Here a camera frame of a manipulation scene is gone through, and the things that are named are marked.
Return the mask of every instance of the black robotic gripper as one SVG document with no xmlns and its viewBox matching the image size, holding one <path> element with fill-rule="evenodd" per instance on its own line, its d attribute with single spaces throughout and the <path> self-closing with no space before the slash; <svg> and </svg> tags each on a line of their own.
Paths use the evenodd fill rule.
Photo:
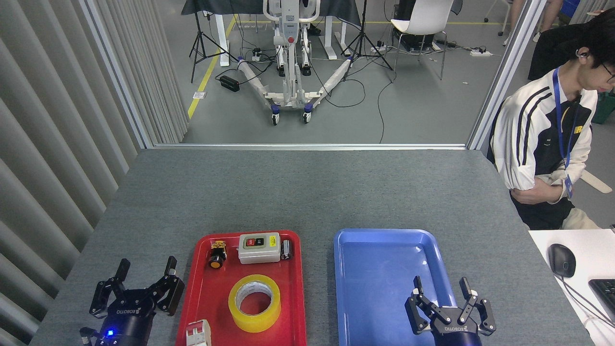
<svg viewBox="0 0 615 346">
<path fill-rule="evenodd" d="M 489 336 L 496 331 L 491 304 L 485 298 L 479 297 L 471 290 L 466 278 L 459 280 L 461 292 L 466 300 L 463 308 L 439 307 L 432 303 L 423 293 L 421 277 L 416 276 L 415 288 L 406 300 L 405 308 L 412 332 L 416 335 L 431 331 L 436 346 L 482 346 L 478 333 Z M 419 315 L 420 308 L 429 322 Z M 480 324 L 477 324 L 470 313 L 476 307 L 480 314 Z"/>
<path fill-rule="evenodd" d="M 88 327 L 79 330 L 84 346 L 146 346 L 156 315 L 155 310 L 173 316 L 184 291 L 184 282 L 175 276 L 177 260 L 169 256 L 164 275 L 158 282 L 144 289 L 125 289 L 124 280 L 130 262 L 122 259 L 114 277 L 96 285 L 90 314 L 104 318 L 100 332 Z M 115 300 L 107 307 L 111 292 Z"/>
</svg>

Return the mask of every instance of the gray table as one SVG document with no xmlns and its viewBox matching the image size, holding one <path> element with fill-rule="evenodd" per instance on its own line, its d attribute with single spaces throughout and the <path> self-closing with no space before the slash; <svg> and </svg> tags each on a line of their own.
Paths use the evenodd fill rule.
<svg viewBox="0 0 615 346">
<path fill-rule="evenodd" d="M 484 345 L 592 345 L 478 151 L 141 152 L 31 345 L 80 345 L 99 280 L 121 258 L 142 288 L 211 233 L 290 229 L 302 241 L 307 342 L 337 345 L 333 235 L 342 228 L 419 228 L 434 234 L 453 283 L 468 277 L 498 324 Z M 173 345 L 174 317 L 158 314 L 150 345 Z"/>
</svg>

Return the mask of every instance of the red tray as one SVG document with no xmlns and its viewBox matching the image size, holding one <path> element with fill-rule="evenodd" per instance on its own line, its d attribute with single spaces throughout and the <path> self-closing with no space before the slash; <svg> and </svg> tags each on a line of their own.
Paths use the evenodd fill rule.
<svg viewBox="0 0 615 346">
<path fill-rule="evenodd" d="M 291 241 L 291 259 L 277 263 L 241 264 L 237 256 L 239 236 L 249 233 L 208 235 L 199 240 L 194 249 L 175 346 L 186 346 L 186 326 L 203 319 L 211 326 L 213 346 L 306 346 L 299 237 L 289 230 L 274 232 L 280 233 L 280 242 L 286 239 Z M 226 241 L 227 259 L 220 269 L 211 268 L 207 263 L 211 245 L 216 240 Z M 271 328 L 259 333 L 239 329 L 228 308 L 228 295 L 233 285 L 251 274 L 266 275 L 280 288 L 280 316 Z"/>
</svg>

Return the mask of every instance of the earphone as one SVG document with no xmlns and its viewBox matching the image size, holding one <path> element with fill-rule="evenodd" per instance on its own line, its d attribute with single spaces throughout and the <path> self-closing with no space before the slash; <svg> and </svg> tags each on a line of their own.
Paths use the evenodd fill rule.
<svg viewBox="0 0 615 346">
<path fill-rule="evenodd" d="M 586 56 L 588 56 L 588 55 L 589 55 L 589 53 L 579 53 L 579 50 L 578 50 L 578 49 L 576 50 L 576 52 L 574 52 L 574 54 L 575 54 L 577 57 L 579 57 L 579 58 L 580 58 L 580 57 L 586 57 Z"/>
</svg>

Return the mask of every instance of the lanyard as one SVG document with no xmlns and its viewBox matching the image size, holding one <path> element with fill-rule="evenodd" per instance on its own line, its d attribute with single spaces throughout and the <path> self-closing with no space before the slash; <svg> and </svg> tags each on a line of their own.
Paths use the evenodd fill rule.
<svg viewBox="0 0 615 346">
<path fill-rule="evenodd" d="M 564 154 L 563 131 L 561 129 L 562 113 L 561 113 L 561 104 L 560 104 L 560 78 L 558 77 L 559 71 L 560 71 L 560 68 L 558 67 L 553 72 L 553 89 L 554 89 L 553 94 L 555 95 L 555 114 L 557 117 L 557 135 L 558 135 L 559 143 L 560 143 L 560 155 L 561 155 L 561 158 L 566 158 L 565 168 L 568 168 L 568 165 L 570 164 L 570 145 L 572 144 L 572 141 L 573 141 L 574 128 L 576 126 L 577 111 L 579 110 L 579 107 L 577 107 L 576 111 L 574 112 L 573 127 L 570 130 L 570 137 L 568 138 L 568 147 L 566 149 L 566 154 Z"/>
</svg>

